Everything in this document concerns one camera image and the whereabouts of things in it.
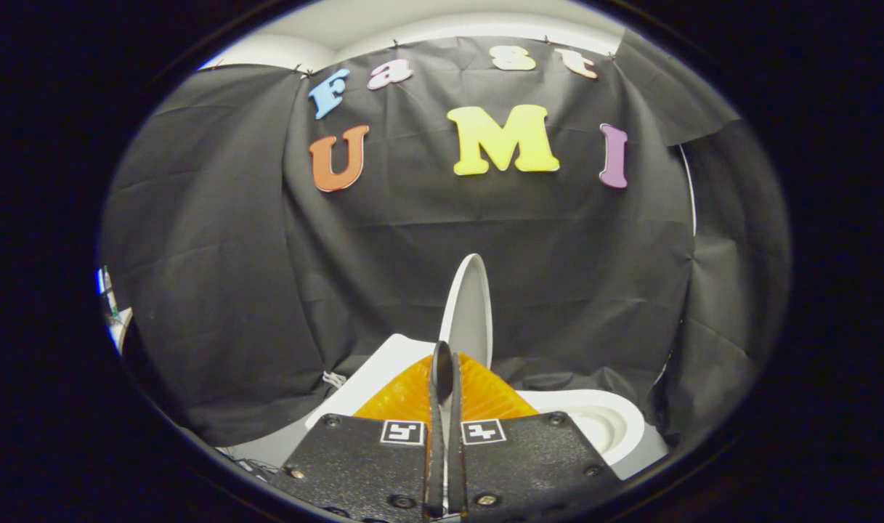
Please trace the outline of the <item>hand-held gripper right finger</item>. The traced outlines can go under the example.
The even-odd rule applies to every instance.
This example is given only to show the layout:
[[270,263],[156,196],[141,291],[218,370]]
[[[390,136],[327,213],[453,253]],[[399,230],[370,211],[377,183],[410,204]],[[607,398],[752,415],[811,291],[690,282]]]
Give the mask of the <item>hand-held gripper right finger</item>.
[[622,480],[562,410],[537,411],[484,365],[456,355],[448,484],[465,520],[573,520]]

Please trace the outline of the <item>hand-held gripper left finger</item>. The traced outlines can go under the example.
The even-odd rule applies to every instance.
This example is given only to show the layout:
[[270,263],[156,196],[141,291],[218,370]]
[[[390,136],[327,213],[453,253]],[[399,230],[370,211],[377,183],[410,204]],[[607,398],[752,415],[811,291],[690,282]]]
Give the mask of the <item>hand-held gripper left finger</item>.
[[429,522],[448,513],[448,345],[312,422],[272,486],[343,522]]

